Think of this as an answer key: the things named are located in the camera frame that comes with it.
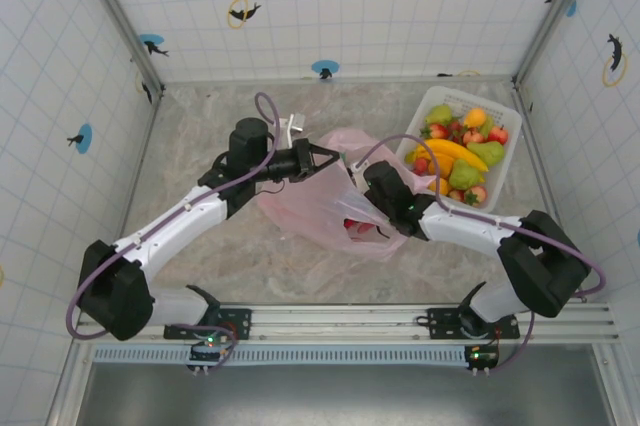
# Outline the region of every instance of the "plastic bag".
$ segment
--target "plastic bag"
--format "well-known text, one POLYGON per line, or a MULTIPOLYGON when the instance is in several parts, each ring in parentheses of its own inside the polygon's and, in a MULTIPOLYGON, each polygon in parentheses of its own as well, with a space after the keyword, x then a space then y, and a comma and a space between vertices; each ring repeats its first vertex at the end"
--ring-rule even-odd
MULTIPOLYGON (((364 131, 352 128, 333 130, 317 141, 319 146, 342 153, 348 165, 361 159, 377 143, 364 131)), ((369 157, 370 164, 379 161, 388 161, 414 194, 424 192, 435 179, 410 172, 386 146, 369 157)), ((269 183, 263 189, 278 191, 281 187, 269 183)), ((262 194, 256 199, 260 209, 280 229, 325 248, 385 261, 408 239, 356 188, 343 161, 301 183, 287 182, 278 194, 262 194), (355 229, 347 229, 346 225, 354 225, 355 229)))

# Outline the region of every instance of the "white tiled wall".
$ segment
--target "white tiled wall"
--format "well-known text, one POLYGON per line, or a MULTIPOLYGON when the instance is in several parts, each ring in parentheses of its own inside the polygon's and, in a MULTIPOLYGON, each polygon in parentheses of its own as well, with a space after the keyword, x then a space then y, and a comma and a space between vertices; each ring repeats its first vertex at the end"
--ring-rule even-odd
POLYGON ((577 0, 527 85, 530 115, 560 215, 604 267, 640 385, 640 0, 577 0), (619 37, 627 71, 605 76, 619 37))
POLYGON ((512 74, 550 7, 547 0, 248 0, 260 9, 231 29, 233 1, 120 0, 139 33, 164 38, 169 57, 151 58, 165 82, 315 78, 318 60, 340 64, 334 77, 512 74))
POLYGON ((2 425, 43 424, 84 249, 119 232, 151 114, 129 59, 99 0, 0 0, 2 425))

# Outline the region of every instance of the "white basket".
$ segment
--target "white basket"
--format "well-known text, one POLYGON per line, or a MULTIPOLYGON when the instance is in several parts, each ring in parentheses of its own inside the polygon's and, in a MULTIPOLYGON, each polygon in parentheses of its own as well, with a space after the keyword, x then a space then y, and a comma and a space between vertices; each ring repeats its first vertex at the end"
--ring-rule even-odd
MULTIPOLYGON (((513 157, 513 151, 516 148, 516 142, 520 135, 522 118, 517 111, 506 108, 493 101, 489 101, 488 99, 480 98, 463 91, 458 91, 457 89, 434 86, 429 88, 424 95, 424 98, 422 98, 422 102, 420 103, 415 116, 411 120, 407 133, 420 136, 420 129, 425 125, 424 118, 429 114, 431 108, 442 103, 447 103, 451 106, 454 116, 464 116, 467 111, 473 108, 482 108, 493 118, 496 125, 504 126, 505 129, 509 131, 509 140, 504 145, 504 159, 493 166, 488 173, 483 173, 486 180, 483 186, 487 190, 487 201, 481 207, 476 208, 453 199, 447 200, 450 204, 454 204, 456 206, 488 213, 493 210, 496 202, 498 201, 498 196, 500 195, 500 190, 502 189, 502 184, 504 183, 504 178, 507 175, 507 169, 509 168, 509 163, 513 157)), ((410 139, 403 139, 396 151, 396 156, 404 161, 406 154, 415 149, 415 147, 416 143, 414 141, 411 141, 410 139)))

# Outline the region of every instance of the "yellow banana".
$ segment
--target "yellow banana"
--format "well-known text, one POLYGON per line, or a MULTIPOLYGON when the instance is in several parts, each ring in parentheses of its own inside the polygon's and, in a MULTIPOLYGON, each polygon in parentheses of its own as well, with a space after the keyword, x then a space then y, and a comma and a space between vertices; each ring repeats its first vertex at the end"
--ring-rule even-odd
MULTIPOLYGON (((429 146, 429 148, 431 148, 431 150, 436 154, 441 153, 451 156, 454 159, 464 159, 469 163, 469 166, 476 168, 478 171, 489 171, 489 167, 484 161, 464 146, 454 143, 453 141, 449 141, 448 139, 428 139, 426 143, 427 146, 429 146)), ((418 146, 416 149, 418 151, 418 155, 420 155, 421 152, 426 152, 422 146, 418 146)))

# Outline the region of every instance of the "pear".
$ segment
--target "pear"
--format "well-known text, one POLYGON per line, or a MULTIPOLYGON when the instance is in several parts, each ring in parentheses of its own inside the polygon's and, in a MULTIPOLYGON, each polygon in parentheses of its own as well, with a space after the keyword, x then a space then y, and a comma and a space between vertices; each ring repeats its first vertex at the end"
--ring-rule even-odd
POLYGON ((504 158, 504 147, 498 141, 469 143, 467 149, 483 160, 487 166, 498 164, 504 158))
POLYGON ((427 124, 438 123, 443 126, 448 125, 453 119, 453 113, 451 112, 451 108, 448 104, 440 104, 438 106, 434 106, 427 114, 427 117, 424 118, 424 122, 427 124))
POLYGON ((480 182, 480 171, 469 165, 464 159, 456 159, 449 176, 449 185, 453 189, 466 191, 480 182))

